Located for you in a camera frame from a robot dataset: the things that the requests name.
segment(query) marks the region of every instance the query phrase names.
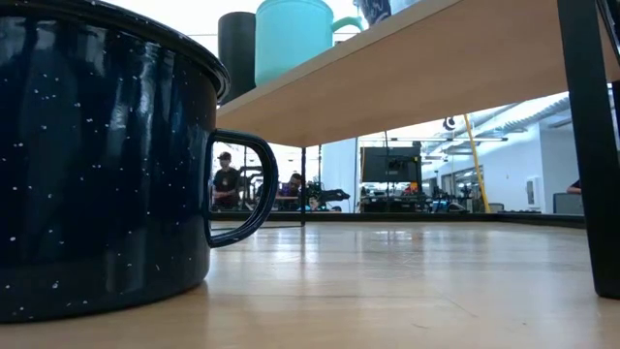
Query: shelf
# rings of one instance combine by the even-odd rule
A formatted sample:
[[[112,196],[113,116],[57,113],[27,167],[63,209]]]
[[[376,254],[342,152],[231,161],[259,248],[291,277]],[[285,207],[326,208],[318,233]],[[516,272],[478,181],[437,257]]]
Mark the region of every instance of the shelf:
[[[227,103],[217,127],[310,146],[566,91],[556,4],[422,0]]]

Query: watering can handle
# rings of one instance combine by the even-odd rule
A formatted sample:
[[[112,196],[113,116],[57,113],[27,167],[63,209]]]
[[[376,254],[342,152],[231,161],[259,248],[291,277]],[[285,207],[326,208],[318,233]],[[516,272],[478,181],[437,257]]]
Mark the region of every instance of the watering can handle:
[[[331,31],[335,33],[336,30],[344,26],[347,26],[347,25],[355,26],[357,27],[357,29],[359,29],[359,31],[364,30],[364,27],[361,25],[360,17],[348,16],[348,17],[344,17],[344,18],[338,19],[335,22],[333,22],[333,24],[331,24]]]

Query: mug handle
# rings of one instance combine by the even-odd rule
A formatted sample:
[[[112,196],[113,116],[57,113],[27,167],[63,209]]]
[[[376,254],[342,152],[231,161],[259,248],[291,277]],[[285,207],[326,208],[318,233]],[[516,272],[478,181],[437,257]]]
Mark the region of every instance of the mug handle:
[[[206,241],[212,248],[228,246],[239,242],[254,234],[267,219],[275,202],[275,194],[278,189],[278,165],[269,144],[264,140],[241,132],[216,129],[209,135],[206,148],[212,149],[215,142],[235,143],[248,146],[259,155],[263,165],[263,192],[256,209],[252,211],[250,218],[240,227],[217,236],[211,235],[210,229],[206,231]]]
[[[355,26],[357,27],[357,29],[359,29],[359,31],[364,30],[364,26],[361,25],[361,17],[347,16],[333,22],[333,24],[331,24],[331,31],[335,33],[336,30],[347,25]]]

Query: cap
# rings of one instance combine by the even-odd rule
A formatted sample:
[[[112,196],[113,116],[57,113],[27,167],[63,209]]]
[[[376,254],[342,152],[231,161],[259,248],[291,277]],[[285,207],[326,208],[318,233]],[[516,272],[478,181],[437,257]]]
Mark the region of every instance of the cap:
[[[228,151],[224,151],[217,157],[219,160],[231,160],[231,154]]]

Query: dark blue speckled mug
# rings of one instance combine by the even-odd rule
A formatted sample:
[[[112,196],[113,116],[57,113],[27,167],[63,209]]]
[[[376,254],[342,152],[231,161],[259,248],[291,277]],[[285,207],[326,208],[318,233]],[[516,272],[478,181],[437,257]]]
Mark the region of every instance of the dark blue speckled mug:
[[[98,1],[0,0],[0,322],[156,301],[200,284],[209,248],[273,205],[265,141],[215,128],[230,79],[210,52]],[[215,141],[252,147],[261,203],[212,236]]]

